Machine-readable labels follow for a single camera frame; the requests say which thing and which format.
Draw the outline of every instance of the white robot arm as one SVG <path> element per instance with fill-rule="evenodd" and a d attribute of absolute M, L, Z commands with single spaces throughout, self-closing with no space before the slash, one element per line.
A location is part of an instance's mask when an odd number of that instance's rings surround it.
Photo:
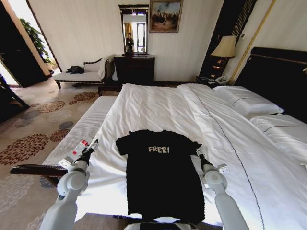
<path fill-rule="evenodd" d="M 211 189 L 215 192 L 215 205 L 220 214 L 223 227 L 225 230 L 249 230 L 242 213 L 236 204 L 235 200 L 226 193 L 227 180 L 220 172 L 227 172 L 228 167 L 223 164 L 215 168 L 209 163 L 204 155 L 199 155 L 201 158 L 202 170 L 204 177 L 202 182 L 206 189 Z"/>
<path fill-rule="evenodd" d="M 87 172 L 89 159 L 91 154 L 98 147 L 98 141 L 90 146 L 74 164 L 63 164 L 68 169 L 58 183 L 59 196 L 55 204 L 47 211 L 40 230 L 71 230 L 77 214 L 76 200 L 88 185 L 90 176 Z M 204 157 L 199 155 L 201 159 L 204 177 L 202 182 L 207 189 L 212 189 L 215 194 L 215 204 L 221 216 L 221 220 L 225 230 L 248 230 L 248 226 L 236 204 L 234 199 L 229 196 L 225 189 L 227 188 L 226 178 L 220 173 L 227 166 L 218 169 L 212 166 Z"/>
<path fill-rule="evenodd" d="M 40 230 L 71 230 L 77 214 L 76 200 L 79 194 L 86 190 L 87 171 L 91 154 L 98 147 L 98 141 L 82 153 L 73 165 L 68 165 L 68 173 L 58 183 L 59 196 L 53 206 L 47 211 Z"/>

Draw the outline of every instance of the red label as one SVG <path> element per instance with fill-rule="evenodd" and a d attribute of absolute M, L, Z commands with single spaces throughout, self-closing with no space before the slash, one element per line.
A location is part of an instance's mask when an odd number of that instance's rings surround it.
<path fill-rule="evenodd" d="M 83 143 L 84 145 L 88 145 L 86 140 L 82 140 L 81 143 Z"/>

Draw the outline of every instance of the white cushion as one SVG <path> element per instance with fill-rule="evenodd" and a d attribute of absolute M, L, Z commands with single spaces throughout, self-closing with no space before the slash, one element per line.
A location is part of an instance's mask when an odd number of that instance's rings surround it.
<path fill-rule="evenodd" d="M 84 73 L 59 73 L 53 76 L 54 80 L 64 80 L 64 81 L 98 81 L 101 82 L 100 77 L 97 72 L 84 72 Z"/>
<path fill-rule="evenodd" d="M 106 58 L 102 58 L 100 63 L 100 68 L 98 70 L 98 76 L 100 79 L 103 79 L 105 77 L 105 65 L 106 65 Z"/>
<path fill-rule="evenodd" d="M 250 121 L 292 161 L 307 165 L 307 124 L 289 115 L 257 116 Z"/>
<path fill-rule="evenodd" d="M 97 63 L 93 63 L 93 64 L 85 64 L 84 65 L 84 71 L 87 72 L 98 72 L 101 66 L 101 60 L 98 61 Z"/>
<path fill-rule="evenodd" d="M 283 112 L 282 108 L 242 86 L 217 86 L 214 90 L 243 116 Z"/>

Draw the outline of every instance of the bedside table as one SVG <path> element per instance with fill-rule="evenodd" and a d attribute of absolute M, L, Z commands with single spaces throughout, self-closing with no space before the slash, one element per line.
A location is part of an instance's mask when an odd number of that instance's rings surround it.
<path fill-rule="evenodd" d="M 208 79 L 202 80 L 199 77 L 196 77 L 196 83 L 197 84 L 202 84 L 202 85 L 207 85 L 209 86 L 211 89 L 213 89 L 216 86 L 220 86 L 219 83 L 216 83 L 215 81 L 210 81 Z"/>

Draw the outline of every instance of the black headboard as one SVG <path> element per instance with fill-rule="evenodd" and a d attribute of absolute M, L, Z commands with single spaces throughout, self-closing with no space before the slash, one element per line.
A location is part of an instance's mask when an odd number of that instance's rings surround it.
<path fill-rule="evenodd" d="M 307 52 L 255 47 L 235 85 L 270 100 L 307 123 Z"/>

